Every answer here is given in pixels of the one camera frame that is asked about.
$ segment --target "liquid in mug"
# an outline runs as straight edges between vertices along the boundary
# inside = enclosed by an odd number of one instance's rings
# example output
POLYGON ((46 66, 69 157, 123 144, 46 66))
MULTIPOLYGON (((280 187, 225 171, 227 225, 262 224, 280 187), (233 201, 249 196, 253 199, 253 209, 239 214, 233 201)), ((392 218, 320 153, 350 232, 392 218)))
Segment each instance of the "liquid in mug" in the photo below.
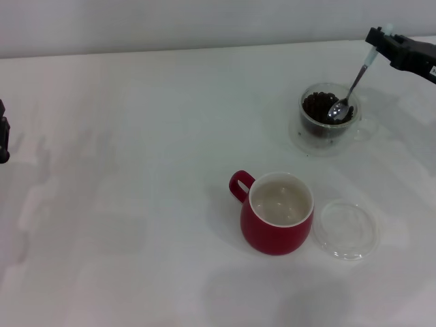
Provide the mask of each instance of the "liquid in mug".
POLYGON ((259 186, 251 197, 255 212, 274 225, 294 225, 309 213, 310 204, 305 191, 286 182, 271 182, 259 186))

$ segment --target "red mug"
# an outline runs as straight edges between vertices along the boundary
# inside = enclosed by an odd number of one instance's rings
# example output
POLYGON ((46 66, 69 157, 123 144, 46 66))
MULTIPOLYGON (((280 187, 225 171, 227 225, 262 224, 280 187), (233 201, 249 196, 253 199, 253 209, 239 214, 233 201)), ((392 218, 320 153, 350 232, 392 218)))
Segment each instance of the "red mug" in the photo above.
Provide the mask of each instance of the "red mug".
POLYGON ((240 228, 253 248, 282 255, 306 240, 313 220, 313 194, 300 179, 287 172, 271 172, 255 180, 240 170, 230 179, 229 188, 243 203, 240 228))

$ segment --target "metal spoon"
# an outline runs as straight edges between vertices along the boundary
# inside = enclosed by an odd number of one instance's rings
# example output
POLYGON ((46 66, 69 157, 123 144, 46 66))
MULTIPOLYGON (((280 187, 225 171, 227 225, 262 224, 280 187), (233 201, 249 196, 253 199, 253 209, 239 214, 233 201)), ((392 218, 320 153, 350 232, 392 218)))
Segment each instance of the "metal spoon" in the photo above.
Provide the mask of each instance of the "metal spoon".
MULTIPOLYGON (((392 33, 393 28, 394 27, 392 26, 392 24, 387 24, 381 31, 384 32, 385 35, 390 35, 392 33)), ((374 62, 374 59, 376 58, 377 54, 378 51, 376 47, 372 47, 372 49, 369 51, 369 54, 365 59, 362 68, 360 68, 359 74, 354 80, 352 87, 349 89, 349 92, 345 97, 345 99, 341 99, 337 101, 328 111, 327 115, 330 118, 332 118, 336 123, 339 123, 347 116, 347 113, 349 111, 348 98, 352 94, 356 85, 359 83, 359 80, 362 78, 363 74, 365 74, 368 67, 371 66, 371 64, 374 62)))
POLYGON ((348 98, 353 93, 354 88, 359 83, 359 80, 362 78, 363 74, 365 74, 368 69, 368 65, 363 65, 360 68, 359 74, 353 82, 352 87, 349 89, 347 96, 344 99, 337 101, 328 111, 328 116, 332 118, 334 121, 342 121, 349 111, 348 98))

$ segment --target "mug handle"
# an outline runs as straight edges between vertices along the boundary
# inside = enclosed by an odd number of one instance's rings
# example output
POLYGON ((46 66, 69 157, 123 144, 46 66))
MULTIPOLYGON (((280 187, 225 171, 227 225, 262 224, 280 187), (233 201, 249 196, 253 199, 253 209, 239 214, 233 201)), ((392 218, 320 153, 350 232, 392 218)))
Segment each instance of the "mug handle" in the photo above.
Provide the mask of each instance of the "mug handle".
POLYGON ((238 181, 240 181, 242 184, 248 187, 248 189, 250 189, 255 179, 248 172, 244 170, 239 170, 238 172, 235 172, 232 178, 230 179, 229 182, 230 191, 236 197, 236 199, 238 199, 241 202, 244 202, 248 193, 245 192, 241 186, 239 186, 238 181))

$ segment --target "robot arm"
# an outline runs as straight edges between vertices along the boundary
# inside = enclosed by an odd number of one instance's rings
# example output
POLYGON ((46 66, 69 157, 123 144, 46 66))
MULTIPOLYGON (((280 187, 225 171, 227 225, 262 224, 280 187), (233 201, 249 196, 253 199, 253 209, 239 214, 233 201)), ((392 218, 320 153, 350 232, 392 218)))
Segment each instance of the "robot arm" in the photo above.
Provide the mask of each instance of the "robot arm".
POLYGON ((436 84, 436 45, 403 35, 386 35, 381 29, 371 28, 365 41, 375 46, 393 68, 412 72, 436 84))
POLYGON ((7 144, 9 142, 9 130, 10 125, 7 122, 6 117, 3 117, 5 113, 5 106, 0 100, 0 164, 4 164, 9 160, 9 152, 7 151, 7 144))

